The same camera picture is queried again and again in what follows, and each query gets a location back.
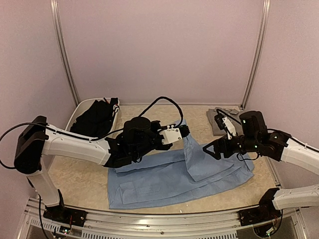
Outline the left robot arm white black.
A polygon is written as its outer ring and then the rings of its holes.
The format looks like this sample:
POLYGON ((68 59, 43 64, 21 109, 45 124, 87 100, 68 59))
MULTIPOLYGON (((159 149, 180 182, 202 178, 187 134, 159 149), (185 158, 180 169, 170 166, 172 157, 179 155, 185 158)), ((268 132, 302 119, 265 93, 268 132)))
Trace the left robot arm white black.
POLYGON ((121 168, 140 162, 152 150, 169 150, 182 139, 176 124, 162 126, 160 121, 135 117, 125 122, 116 138, 104 136, 89 138, 49 125, 46 117, 38 116, 20 134, 16 147, 14 167, 24 174, 38 192, 45 205, 46 219, 83 227, 87 212, 68 208, 63 196, 53 184, 43 155, 58 155, 93 162, 107 168, 121 168))

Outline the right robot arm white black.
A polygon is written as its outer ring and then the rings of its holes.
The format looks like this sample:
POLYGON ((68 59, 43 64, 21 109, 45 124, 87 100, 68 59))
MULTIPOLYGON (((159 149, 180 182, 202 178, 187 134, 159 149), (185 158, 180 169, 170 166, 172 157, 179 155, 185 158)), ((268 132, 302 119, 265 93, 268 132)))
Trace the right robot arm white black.
MULTIPOLYGON (((319 151, 300 142, 289 133, 268 129, 260 111, 248 111, 239 116, 242 135, 237 135, 226 113, 217 111, 215 121, 226 135, 207 144, 203 151, 216 160, 248 152, 266 156, 277 162, 299 166, 314 174, 319 173, 319 151)), ((260 199, 258 206, 238 212, 240 224, 247 226, 266 222, 283 215, 283 210, 298 207, 313 207, 319 204, 319 186, 312 185, 294 189, 271 188, 260 199)))

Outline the light blue long sleeve shirt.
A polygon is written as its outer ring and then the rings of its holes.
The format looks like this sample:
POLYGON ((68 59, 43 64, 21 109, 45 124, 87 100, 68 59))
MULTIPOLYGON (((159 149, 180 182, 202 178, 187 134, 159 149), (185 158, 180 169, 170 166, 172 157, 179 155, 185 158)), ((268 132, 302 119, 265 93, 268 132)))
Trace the light blue long sleeve shirt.
POLYGON ((141 162, 108 170, 109 208, 169 206, 234 189, 253 176, 254 164, 235 155, 214 159, 192 135, 183 149, 147 155, 141 162))

